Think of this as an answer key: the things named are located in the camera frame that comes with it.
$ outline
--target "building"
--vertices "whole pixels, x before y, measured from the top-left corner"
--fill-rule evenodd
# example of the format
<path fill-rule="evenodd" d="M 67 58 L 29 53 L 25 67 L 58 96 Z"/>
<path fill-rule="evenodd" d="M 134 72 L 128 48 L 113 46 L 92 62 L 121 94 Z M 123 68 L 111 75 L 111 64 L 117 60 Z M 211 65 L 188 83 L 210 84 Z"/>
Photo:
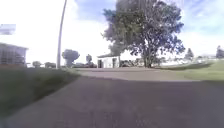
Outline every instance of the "building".
<path fill-rule="evenodd" d="M 98 56 L 97 68 L 119 68 L 120 57 L 112 54 Z"/>
<path fill-rule="evenodd" d="M 25 66 L 27 48 L 0 43 L 0 65 Z"/>

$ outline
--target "grass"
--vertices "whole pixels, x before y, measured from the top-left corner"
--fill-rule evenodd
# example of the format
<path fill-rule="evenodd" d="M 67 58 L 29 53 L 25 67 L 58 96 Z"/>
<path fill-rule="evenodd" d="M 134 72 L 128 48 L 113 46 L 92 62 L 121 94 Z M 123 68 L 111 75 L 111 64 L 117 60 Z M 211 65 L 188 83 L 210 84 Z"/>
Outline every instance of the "grass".
<path fill-rule="evenodd" d="M 178 67 L 165 67 L 165 70 L 172 70 L 179 75 L 193 80 L 223 81 L 224 61 L 209 62 L 204 64 L 191 64 Z"/>
<path fill-rule="evenodd" d="M 0 68 L 0 120 L 72 82 L 78 77 L 62 70 Z"/>

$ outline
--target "driveway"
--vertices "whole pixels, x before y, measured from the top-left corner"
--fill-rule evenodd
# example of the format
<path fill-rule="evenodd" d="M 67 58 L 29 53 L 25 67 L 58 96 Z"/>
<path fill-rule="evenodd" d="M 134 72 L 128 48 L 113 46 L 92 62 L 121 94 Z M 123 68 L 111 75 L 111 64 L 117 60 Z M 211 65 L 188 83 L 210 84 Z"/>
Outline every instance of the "driveway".
<path fill-rule="evenodd" d="M 4 122 L 7 128 L 224 128 L 222 83 L 122 69 L 84 76 Z"/>

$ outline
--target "roof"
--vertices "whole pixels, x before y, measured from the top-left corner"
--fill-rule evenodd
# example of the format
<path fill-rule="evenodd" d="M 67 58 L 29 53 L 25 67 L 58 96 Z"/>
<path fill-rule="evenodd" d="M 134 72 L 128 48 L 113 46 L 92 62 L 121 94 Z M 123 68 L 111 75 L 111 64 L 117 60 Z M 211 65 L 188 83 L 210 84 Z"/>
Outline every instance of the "roof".
<path fill-rule="evenodd" d="M 8 46 L 11 46 L 11 47 L 17 47 L 17 48 L 22 48 L 22 49 L 28 50 L 28 48 L 25 48 L 25 47 L 16 46 L 16 45 L 7 44 L 7 43 L 2 43 L 2 42 L 0 42 L 0 45 L 8 45 Z"/>
<path fill-rule="evenodd" d="M 98 56 L 98 58 L 116 57 L 116 56 L 118 56 L 118 55 L 114 55 L 114 54 L 109 53 L 109 54 L 106 54 L 106 55 Z"/>

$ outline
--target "bush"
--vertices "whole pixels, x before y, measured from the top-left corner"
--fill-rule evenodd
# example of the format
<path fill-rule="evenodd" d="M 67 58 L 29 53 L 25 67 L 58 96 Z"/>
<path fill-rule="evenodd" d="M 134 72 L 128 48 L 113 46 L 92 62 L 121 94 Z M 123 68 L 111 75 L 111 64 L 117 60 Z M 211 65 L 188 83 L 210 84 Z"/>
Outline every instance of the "bush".
<path fill-rule="evenodd" d="M 47 62 L 47 63 L 45 63 L 45 68 L 56 68 L 56 64 Z"/>
<path fill-rule="evenodd" d="M 40 61 L 34 61 L 34 62 L 33 62 L 33 66 L 34 66 L 35 68 L 39 68 L 39 67 L 41 66 Z"/>

